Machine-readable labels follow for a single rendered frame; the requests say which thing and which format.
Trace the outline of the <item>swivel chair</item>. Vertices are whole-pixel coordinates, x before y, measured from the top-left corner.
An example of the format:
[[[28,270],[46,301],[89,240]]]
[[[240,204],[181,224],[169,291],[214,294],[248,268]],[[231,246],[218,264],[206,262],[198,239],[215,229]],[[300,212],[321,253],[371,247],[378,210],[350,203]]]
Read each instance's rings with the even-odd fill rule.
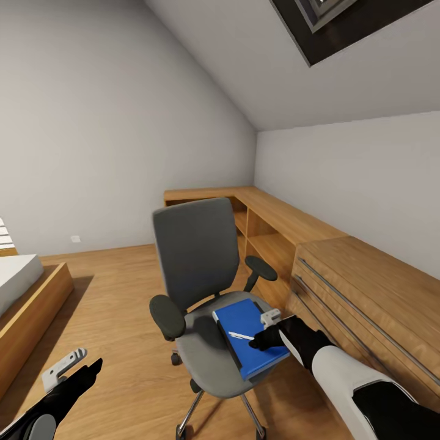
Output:
[[[277,272],[256,256],[246,256],[251,271],[243,291],[227,292],[240,266],[237,231],[232,204],[227,197],[197,200],[151,212],[152,232],[158,253],[165,295],[156,295],[149,310],[166,341],[174,341],[172,365],[181,361],[191,375],[189,385],[197,397],[181,425],[175,440],[186,440],[186,425],[204,392],[220,398],[240,396],[255,424],[255,440],[266,440],[244,393],[264,381],[274,370],[271,366],[244,381],[213,318],[213,311],[238,301],[251,299],[261,314],[273,310],[264,299],[251,293],[259,276],[276,281]],[[186,309],[214,295],[190,312]],[[273,322],[282,321],[279,317]]]

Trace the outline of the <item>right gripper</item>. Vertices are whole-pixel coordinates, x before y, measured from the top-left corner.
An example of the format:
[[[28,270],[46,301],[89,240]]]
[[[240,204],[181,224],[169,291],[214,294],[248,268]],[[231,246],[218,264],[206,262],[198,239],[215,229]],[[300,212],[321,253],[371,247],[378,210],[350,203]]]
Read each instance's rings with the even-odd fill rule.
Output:
[[[273,337],[273,330],[277,324],[274,324],[262,332],[255,334],[254,340],[249,341],[249,346],[253,348],[260,348],[262,351],[267,350],[271,347],[281,347],[278,345]]]

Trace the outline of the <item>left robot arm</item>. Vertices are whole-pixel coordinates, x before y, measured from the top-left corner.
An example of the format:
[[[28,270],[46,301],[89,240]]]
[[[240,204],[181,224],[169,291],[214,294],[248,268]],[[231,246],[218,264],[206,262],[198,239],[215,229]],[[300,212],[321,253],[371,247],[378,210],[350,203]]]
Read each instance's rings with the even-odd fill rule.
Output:
[[[83,366],[69,378],[63,376],[86,356],[87,350],[79,348],[47,370],[42,375],[47,395],[1,431],[0,440],[53,440],[64,416],[77,399],[94,385],[101,371],[102,358],[90,367]]]

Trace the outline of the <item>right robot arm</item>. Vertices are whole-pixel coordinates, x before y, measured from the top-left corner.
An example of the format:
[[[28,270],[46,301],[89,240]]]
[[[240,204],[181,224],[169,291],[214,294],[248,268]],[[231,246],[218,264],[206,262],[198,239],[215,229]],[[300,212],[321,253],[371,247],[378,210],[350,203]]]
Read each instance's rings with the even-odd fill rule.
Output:
[[[323,388],[355,440],[440,440],[440,413],[425,408],[387,375],[335,346],[301,318],[262,314],[264,331],[249,346],[262,351],[287,346]]]

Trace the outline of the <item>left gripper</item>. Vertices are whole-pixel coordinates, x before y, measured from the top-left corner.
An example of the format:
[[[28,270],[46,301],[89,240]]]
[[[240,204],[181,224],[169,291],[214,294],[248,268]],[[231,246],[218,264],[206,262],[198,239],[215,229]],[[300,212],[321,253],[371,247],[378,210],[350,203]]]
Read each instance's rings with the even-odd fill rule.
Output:
[[[67,412],[65,414],[67,415],[77,399],[94,385],[97,374],[101,371],[102,364],[103,360],[100,358],[90,367],[87,365],[83,366],[66,381],[51,390],[42,400],[53,395],[63,396],[67,400]]]

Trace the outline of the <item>folder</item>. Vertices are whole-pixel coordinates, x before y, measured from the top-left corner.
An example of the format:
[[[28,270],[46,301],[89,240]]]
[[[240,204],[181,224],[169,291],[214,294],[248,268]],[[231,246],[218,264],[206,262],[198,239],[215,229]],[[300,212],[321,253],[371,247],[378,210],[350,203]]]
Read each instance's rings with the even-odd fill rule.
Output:
[[[255,337],[255,334],[264,331],[261,316],[261,311],[250,298],[213,311],[213,318],[244,381],[290,356],[287,346],[272,346],[262,351],[259,347],[249,346],[252,340],[238,339],[229,334],[234,332]]]

